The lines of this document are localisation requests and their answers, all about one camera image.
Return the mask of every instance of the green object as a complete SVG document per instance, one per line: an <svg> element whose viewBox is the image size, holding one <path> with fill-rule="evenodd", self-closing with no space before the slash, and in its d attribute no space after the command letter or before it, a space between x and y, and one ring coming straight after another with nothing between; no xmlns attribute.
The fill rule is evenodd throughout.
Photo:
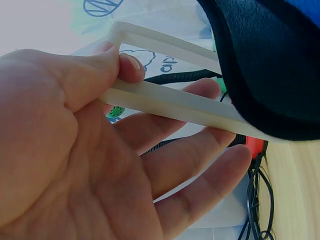
<svg viewBox="0 0 320 240"><path fill-rule="evenodd" d="M221 88L221 92L225 93L227 91L225 82L223 78L217 78L216 81L218 82L220 88Z"/></svg>
<svg viewBox="0 0 320 240"><path fill-rule="evenodd" d="M121 114L123 114L124 111L125 111L124 107L114 106L106 117L110 118L110 119L114 119L114 118L119 117Z"/></svg>

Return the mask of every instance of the blue fabric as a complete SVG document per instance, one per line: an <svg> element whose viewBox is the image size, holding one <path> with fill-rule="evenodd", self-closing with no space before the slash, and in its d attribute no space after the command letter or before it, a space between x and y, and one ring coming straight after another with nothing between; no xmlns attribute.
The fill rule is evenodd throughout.
<svg viewBox="0 0 320 240"><path fill-rule="evenodd" d="M286 0L320 28L320 0Z"/></svg>

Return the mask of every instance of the finger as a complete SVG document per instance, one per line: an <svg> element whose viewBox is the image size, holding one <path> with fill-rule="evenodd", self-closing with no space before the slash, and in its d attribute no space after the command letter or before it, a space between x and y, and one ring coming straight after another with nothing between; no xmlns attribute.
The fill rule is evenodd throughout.
<svg viewBox="0 0 320 240"><path fill-rule="evenodd" d="M133 65L136 58L128 55L120 57L116 46L108 42L104 43L103 50L94 56L64 56L27 49L13 52L6 58L41 66L61 86L65 106L76 112L100 97L113 85L118 75L124 77L124 81L142 80L144 69Z"/></svg>
<svg viewBox="0 0 320 240"><path fill-rule="evenodd" d="M220 95L219 84L210 78L203 78L187 86L183 91L211 99ZM185 124L183 121L162 116L137 113L118 121L114 127L126 143L140 155Z"/></svg>
<svg viewBox="0 0 320 240"><path fill-rule="evenodd" d="M250 150L234 146L190 185L155 203L164 239L175 238L217 205L244 177L250 162Z"/></svg>
<svg viewBox="0 0 320 240"><path fill-rule="evenodd" d="M144 170L154 199L196 176L225 149L235 134L207 127L143 155Z"/></svg>
<svg viewBox="0 0 320 240"><path fill-rule="evenodd" d="M103 42L99 44L95 50L94 54L98 55L108 50L109 44ZM136 83L142 81L145 78L145 71L143 65L140 61L134 56L129 56L125 53L120 54L119 61L119 74L118 77L122 80L125 80L129 83ZM114 106L105 104L103 102L100 103L101 109L105 115L107 115Z"/></svg>

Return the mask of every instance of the palm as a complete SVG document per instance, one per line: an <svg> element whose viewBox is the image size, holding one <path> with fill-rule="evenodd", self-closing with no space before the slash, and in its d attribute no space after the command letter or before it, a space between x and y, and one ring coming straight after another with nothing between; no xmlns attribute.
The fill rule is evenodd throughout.
<svg viewBox="0 0 320 240"><path fill-rule="evenodd" d="M121 64L125 61L128 65L126 59L122 59ZM111 64L108 70L116 76L115 69ZM136 76L121 71L119 74L123 79L141 78L137 73ZM6 186L7 195L13 197L1 200L1 240L173 239L227 195L248 168L250 153L245 147L235 147L188 187L154 203L159 196L201 171L234 135L205 128L196 135L140 156L184 123L140 113L112 125L98 100L86 103L96 96L86 99L79 92L69 94L73 88L62 85L67 97L62 104L59 91L55 88L58 94L52 94L52 88L48 84L43 87L37 79L48 80L49 86L54 82L47 75L33 75L31 107L22 110L30 116L38 112L47 114L41 115L40 122L34 125L18 120L22 127L14 133L17 138L31 133L32 139L39 141L38 144L24 142L17 155L14 152L8 157L16 164L15 172L22 174L12 178L13 187ZM99 92L100 88L97 85L92 91ZM208 98L219 94L217 83L208 79L185 91ZM43 98L42 93L52 95L52 99ZM19 109L20 103L11 105ZM15 118L22 114L21 110L16 112ZM18 156L26 161L16 162Z"/></svg>

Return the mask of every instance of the hand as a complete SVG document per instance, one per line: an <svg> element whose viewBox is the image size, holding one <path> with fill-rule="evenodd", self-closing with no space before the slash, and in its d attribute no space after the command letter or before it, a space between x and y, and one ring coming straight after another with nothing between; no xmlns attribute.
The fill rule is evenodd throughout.
<svg viewBox="0 0 320 240"><path fill-rule="evenodd" d="M185 123L138 113L110 124L97 98L141 63L110 43L91 57L19 50L0 58L0 240L169 240L229 194L250 151L209 128L140 156ZM202 79L184 91L216 98Z"/></svg>

